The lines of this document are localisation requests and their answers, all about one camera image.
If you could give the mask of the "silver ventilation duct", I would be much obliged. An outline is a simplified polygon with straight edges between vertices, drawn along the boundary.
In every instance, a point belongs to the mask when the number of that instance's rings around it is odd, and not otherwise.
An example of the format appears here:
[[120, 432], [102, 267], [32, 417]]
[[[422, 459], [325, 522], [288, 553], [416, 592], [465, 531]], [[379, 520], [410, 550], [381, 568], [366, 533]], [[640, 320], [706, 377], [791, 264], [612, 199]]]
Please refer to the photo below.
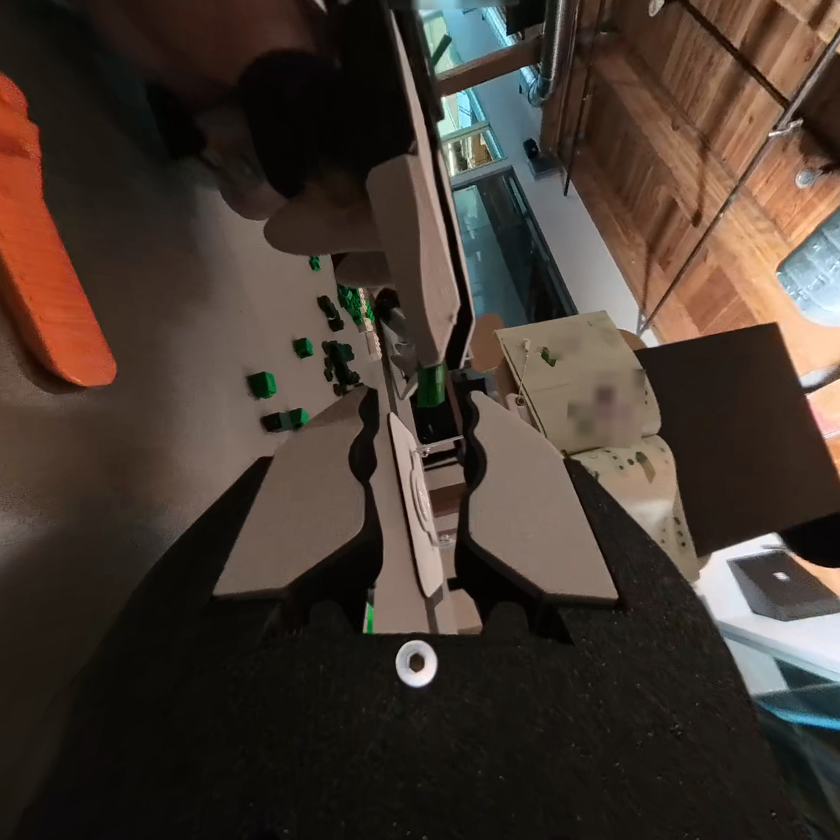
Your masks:
[[535, 109], [568, 82], [582, 7], [582, 1], [521, 2], [520, 34], [525, 35], [526, 29], [540, 29], [537, 58], [520, 69], [523, 95]]

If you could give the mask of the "person's left hand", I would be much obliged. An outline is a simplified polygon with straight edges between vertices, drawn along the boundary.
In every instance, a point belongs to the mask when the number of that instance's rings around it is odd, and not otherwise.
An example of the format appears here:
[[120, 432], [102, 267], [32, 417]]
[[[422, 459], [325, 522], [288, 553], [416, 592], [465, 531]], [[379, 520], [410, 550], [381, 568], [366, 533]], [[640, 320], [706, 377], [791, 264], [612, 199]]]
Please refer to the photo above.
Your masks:
[[328, 256], [342, 286], [395, 289], [369, 197], [362, 187], [352, 197], [336, 198], [309, 184], [284, 201], [263, 227], [268, 244], [291, 256]]

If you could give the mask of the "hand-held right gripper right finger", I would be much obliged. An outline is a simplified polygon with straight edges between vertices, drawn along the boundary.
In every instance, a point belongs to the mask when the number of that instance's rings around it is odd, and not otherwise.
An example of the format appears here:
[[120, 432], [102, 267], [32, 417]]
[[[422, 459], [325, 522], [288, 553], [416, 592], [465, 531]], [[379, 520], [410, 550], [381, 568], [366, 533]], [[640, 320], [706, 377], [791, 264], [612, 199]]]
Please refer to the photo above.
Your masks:
[[564, 457], [514, 412], [469, 394], [456, 578], [479, 611], [612, 607], [618, 593]]

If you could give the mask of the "pile of bright green lego pieces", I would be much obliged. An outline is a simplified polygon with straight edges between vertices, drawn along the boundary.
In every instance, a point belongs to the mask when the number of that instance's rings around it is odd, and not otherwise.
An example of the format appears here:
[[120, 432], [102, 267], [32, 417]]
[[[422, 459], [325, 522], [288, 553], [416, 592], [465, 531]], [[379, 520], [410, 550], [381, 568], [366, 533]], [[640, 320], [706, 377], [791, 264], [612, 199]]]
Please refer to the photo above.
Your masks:
[[371, 302], [362, 289], [346, 287], [335, 281], [337, 301], [329, 295], [317, 297], [317, 306], [327, 320], [329, 329], [338, 333], [351, 322], [364, 338], [368, 353], [373, 361], [382, 361], [382, 345], [375, 327], [375, 315]]

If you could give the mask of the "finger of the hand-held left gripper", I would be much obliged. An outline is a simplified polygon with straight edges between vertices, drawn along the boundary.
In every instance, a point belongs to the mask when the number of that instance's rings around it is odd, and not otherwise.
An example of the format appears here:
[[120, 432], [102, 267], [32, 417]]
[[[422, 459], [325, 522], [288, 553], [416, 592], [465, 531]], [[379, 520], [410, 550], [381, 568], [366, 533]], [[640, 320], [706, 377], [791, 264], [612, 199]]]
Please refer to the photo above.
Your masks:
[[423, 368], [445, 362], [460, 308], [449, 233], [455, 205], [439, 164], [401, 154], [368, 174], [376, 232], [401, 302], [409, 339]]
[[451, 276], [458, 293], [458, 309], [449, 335], [444, 361], [447, 366], [465, 366], [476, 326], [476, 310], [469, 286], [466, 255], [459, 230], [455, 201], [446, 170], [440, 139], [434, 125], [426, 127], [425, 144], [432, 164], [433, 208], [443, 226], [446, 253], [445, 274]]

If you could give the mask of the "dark book stand board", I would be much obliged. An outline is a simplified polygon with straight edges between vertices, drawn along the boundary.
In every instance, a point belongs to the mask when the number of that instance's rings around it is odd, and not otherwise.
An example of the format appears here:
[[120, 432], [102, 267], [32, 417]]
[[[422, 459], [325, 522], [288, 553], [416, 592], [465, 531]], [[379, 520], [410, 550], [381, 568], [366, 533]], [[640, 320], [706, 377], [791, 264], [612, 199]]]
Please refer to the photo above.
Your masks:
[[774, 323], [637, 350], [699, 555], [770, 534], [838, 567], [838, 473]]

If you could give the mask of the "black square pad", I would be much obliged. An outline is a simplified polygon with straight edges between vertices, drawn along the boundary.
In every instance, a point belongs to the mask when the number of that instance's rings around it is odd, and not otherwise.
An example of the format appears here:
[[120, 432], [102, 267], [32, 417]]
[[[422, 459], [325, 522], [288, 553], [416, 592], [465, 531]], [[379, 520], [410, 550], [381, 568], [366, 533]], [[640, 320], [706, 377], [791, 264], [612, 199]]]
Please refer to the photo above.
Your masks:
[[758, 616], [788, 623], [839, 614], [839, 599], [785, 551], [728, 561], [729, 570]]

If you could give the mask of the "orange lego brick separator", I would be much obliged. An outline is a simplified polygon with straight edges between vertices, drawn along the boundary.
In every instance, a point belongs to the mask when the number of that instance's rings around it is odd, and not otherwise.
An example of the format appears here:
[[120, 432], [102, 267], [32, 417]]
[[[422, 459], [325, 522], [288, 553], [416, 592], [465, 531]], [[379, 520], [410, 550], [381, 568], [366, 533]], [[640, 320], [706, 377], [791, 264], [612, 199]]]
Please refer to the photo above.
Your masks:
[[46, 204], [39, 129], [1, 76], [2, 303], [24, 349], [53, 378], [112, 384], [117, 363]]

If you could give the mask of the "white stand base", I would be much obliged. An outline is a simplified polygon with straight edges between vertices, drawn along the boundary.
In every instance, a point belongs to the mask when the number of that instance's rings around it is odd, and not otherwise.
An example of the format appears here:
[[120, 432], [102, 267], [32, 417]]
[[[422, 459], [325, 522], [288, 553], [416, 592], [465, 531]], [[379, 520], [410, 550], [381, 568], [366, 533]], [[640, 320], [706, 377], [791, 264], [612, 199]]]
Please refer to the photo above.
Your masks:
[[455, 548], [455, 532], [438, 537], [432, 501], [427, 488], [421, 450], [414, 436], [395, 413], [387, 416], [416, 577], [424, 599], [431, 600], [447, 580], [440, 550]]

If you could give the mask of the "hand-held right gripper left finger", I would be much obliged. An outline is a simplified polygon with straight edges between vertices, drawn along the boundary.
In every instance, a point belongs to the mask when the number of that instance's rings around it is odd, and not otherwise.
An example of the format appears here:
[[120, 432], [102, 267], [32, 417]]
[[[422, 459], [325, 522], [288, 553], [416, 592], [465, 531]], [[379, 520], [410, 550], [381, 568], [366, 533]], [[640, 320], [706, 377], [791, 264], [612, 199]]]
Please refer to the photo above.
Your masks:
[[358, 387], [278, 447], [214, 598], [277, 599], [289, 621], [334, 602], [364, 620], [383, 565], [371, 485], [380, 427], [377, 390]]

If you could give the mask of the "lego instruction booklet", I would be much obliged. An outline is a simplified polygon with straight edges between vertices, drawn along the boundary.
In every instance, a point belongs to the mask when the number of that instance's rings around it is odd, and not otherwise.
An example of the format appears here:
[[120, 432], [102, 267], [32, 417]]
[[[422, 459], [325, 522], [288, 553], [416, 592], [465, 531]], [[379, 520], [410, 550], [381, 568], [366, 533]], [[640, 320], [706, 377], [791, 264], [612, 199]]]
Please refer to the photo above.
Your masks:
[[[634, 352], [645, 348], [622, 332]], [[675, 456], [660, 436], [658, 401], [644, 370], [641, 377], [588, 374], [554, 386], [525, 385], [524, 374], [516, 379], [507, 370], [507, 408], [579, 462], [688, 582], [697, 583], [708, 557], [698, 554], [690, 534]]]

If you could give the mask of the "black and grey object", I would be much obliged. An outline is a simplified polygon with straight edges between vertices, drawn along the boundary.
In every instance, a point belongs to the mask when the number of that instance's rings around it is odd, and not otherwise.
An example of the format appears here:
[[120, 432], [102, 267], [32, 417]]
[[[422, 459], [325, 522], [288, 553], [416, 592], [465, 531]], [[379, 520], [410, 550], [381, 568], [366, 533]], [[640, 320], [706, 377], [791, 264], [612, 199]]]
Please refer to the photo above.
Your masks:
[[381, 306], [377, 318], [385, 339], [385, 354], [392, 369], [396, 397], [405, 400], [417, 388], [417, 349], [408, 335], [403, 310], [390, 302]]

